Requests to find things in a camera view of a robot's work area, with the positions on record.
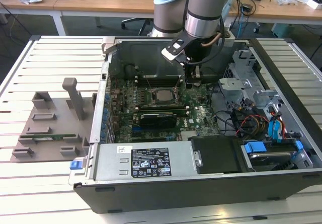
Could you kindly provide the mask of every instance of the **sticker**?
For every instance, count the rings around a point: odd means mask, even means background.
[[[131,173],[133,178],[171,176],[169,149],[132,150]]]
[[[117,146],[116,153],[118,154],[130,154],[132,146]]]
[[[33,140],[35,141],[52,141],[52,137],[34,137]]]

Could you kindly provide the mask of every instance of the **floor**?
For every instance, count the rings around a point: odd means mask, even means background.
[[[57,35],[56,27],[50,16],[19,15],[18,20],[33,35]],[[93,17],[64,17],[64,23],[69,35],[117,35],[117,36],[137,36],[142,22],[131,22],[127,24],[127,29],[121,29],[123,18],[101,18],[102,27],[97,28]],[[272,24],[261,24],[259,33],[254,33],[255,23],[248,23],[242,35],[243,38],[273,38],[271,32]],[[8,23],[1,25],[0,30],[0,83],[6,77],[10,68],[18,58],[28,42],[29,34],[13,17],[8,17]],[[146,35],[152,29],[152,25],[147,26],[142,35]],[[322,43],[321,26],[303,26],[294,25],[294,30],[289,38],[301,48],[301,50],[310,57],[315,49]],[[312,61],[318,67],[322,67],[322,48],[317,51]]]

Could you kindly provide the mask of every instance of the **blue tab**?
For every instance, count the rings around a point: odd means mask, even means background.
[[[70,170],[81,170],[82,168],[83,168],[82,161],[73,160],[72,162],[70,162],[70,166],[69,166]]]
[[[297,147],[298,150],[301,150],[303,147],[303,144],[301,143],[301,141],[295,141],[295,145]]]
[[[272,138],[276,140],[277,142],[281,142],[281,139],[278,138],[278,131],[280,129],[280,122],[275,121],[274,128],[273,128],[273,135]]]
[[[244,145],[244,147],[248,154],[267,151],[263,142],[248,142]]]
[[[268,137],[271,137],[273,135],[273,125],[274,125],[274,121],[270,121],[270,123],[268,124],[268,130],[267,130]]]

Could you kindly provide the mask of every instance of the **green circuit board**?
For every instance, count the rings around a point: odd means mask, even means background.
[[[145,88],[138,87],[134,81],[113,80],[109,94],[112,97],[114,142],[182,141],[191,136],[219,134],[207,100],[209,93],[206,85],[191,89],[186,89],[185,84]],[[148,113],[174,113],[176,126],[142,129],[138,120]]]

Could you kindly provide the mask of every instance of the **power supply label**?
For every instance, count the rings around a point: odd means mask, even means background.
[[[131,157],[133,178],[171,176],[170,156],[167,147],[132,150]]]

